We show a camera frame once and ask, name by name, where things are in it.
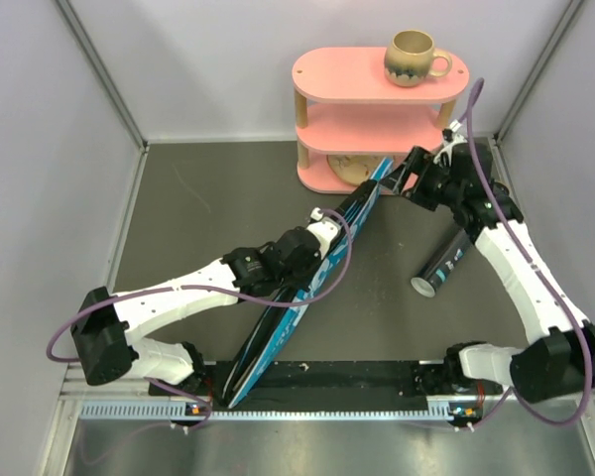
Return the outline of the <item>beige ceramic mug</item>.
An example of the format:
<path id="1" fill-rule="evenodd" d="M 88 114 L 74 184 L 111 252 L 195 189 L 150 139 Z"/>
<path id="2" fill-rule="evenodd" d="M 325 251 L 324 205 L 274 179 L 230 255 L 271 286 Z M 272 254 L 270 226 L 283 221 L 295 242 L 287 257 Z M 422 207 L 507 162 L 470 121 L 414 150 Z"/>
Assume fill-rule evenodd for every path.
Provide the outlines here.
<path id="1" fill-rule="evenodd" d="M 398 32 L 384 55 L 386 79 L 400 87 L 415 87 L 428 78 L 448 75 L 452 57 L 435 46 L 431 35 L 418 30 Z"/>

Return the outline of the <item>pink three-tier shelf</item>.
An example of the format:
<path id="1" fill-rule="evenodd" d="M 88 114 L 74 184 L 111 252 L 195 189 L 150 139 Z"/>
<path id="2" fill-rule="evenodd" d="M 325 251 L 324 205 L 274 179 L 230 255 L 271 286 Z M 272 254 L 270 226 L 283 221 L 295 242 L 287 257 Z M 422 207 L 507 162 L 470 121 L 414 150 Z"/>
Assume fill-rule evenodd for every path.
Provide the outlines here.
<path id="1" fill-rule="evenodd" d="M 458 97 L 469 82 L 459 57 L 440 78 L 405 88 L 385 76 L 379 47 L 311 50 L 292 70 L 297 134 L 297 176 L 319 193 L 348 193 L 329 164 L 332 156 L 402 159 L 414 146 L 441 143 Z"/>

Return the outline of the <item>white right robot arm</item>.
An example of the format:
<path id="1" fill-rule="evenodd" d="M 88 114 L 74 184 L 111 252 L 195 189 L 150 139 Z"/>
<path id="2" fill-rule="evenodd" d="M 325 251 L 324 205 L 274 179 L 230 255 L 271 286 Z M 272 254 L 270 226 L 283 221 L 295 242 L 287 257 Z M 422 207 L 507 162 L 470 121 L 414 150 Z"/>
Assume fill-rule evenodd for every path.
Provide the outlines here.
<path id="1" fill-rule="evenodd" d="M 595 324 L 564 293 L 531 240 L 521 211 L 491 176 L 490 152 L 466 144 L 433 155 L 415 147 L 381 186 L 418 206 L 450 209 L 488 261 L 525 329 L 524 349 L 471 342 L 443 367 L 445 385 L 463 393 L 478 380 L 514 388 L 536 404 L 595 388 Z"/>

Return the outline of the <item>black shuttlecock tube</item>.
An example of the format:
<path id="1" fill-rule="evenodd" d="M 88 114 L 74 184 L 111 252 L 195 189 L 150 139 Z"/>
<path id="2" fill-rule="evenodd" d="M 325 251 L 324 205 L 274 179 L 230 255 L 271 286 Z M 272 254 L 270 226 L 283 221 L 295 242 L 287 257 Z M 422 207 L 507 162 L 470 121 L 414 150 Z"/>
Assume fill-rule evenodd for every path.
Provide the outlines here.
<path id="1" fill-rule="evenodd" d="M 414 290 L 425 298 L 434 298 L 471 246 L 463 228 L 450 227 L 431 256 L 411 278 Z"/>

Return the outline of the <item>blue sport racket bag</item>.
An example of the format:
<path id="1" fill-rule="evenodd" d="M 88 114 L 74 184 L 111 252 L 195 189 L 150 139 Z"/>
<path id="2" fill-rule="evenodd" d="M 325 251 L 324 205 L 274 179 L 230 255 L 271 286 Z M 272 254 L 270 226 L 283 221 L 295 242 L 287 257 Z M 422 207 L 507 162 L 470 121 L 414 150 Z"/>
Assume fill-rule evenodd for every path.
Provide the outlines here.
<path id="1" fill-rule="evenodd" d="M 342 270 L 347 270 L 350 263 L 348 252 L 352 249 L 354 238 L 380 196 L 379 180 L 392 170 L 393 163 L 392 158 L 383 158 L 370 178 L 358 185 L 333 215 L 322 210 L 327 217 L 342 226 L 325 257 L 319 252 L 306 250 L 305 230 L 301 228 L 287 232 L 278 243 L 267 246 L 267 254 L 278 251 L 289 264 L 300 263 L 311 257 L 320 257 L 323 264 L 315 273 L 309 291 L 280 288 L 265 308 L 232 361 L 222 388 L 222 402 L 227 408 L 235 408 L 254 388 L 295 331 L 308 305 L 332 290 L 322 286 L 334 268 L 342 264 Z"/>

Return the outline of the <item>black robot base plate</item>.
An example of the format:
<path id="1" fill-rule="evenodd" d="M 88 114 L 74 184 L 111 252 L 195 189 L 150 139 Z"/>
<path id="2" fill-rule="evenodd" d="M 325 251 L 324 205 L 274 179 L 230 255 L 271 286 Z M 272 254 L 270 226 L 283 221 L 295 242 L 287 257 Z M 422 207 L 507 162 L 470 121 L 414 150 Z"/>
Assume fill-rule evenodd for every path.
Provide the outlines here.
<path id="1" fill-rule="evenodd" d="M 237 411 L 421 411 L 429 397 L 499 396 L 485 381 L 452 383 L 441 363 L 419 361 L 280 361 L 272 364 Z"/>

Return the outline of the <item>round painted beige coaster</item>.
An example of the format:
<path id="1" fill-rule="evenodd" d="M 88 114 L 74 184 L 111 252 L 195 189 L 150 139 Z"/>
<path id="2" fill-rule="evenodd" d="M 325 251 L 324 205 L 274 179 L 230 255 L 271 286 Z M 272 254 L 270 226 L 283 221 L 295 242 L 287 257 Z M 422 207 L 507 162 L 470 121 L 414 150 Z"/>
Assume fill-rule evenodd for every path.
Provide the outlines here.
<path id="1" fill-rule="evenodd" d="M 371 155 L 328 155 L 327 162 L 332 171 L 343 182 L 359 185 L 370 178 L 381 164 L 381 156 Z"/>

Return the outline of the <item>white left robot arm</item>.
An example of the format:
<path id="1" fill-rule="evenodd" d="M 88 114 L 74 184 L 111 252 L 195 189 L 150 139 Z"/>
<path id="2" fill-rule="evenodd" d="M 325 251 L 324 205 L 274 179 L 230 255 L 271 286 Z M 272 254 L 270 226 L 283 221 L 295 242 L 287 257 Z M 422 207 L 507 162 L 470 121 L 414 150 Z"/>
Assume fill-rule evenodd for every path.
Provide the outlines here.
<path id="1" fill-rule="evenodd" d="M 338 227 L 311 223 L 260 247 L 240 247 L 198 271 L 160 285 L 111 295 L 90 291 L 70 328 L 78 361 L 90 386 L 111 383 L 135 371 L 194 393 L 205 371 L 191 345 L 164 344 L 153 332 L 194 314 L 242 301 L 283 308 L 307 291 Z"/>

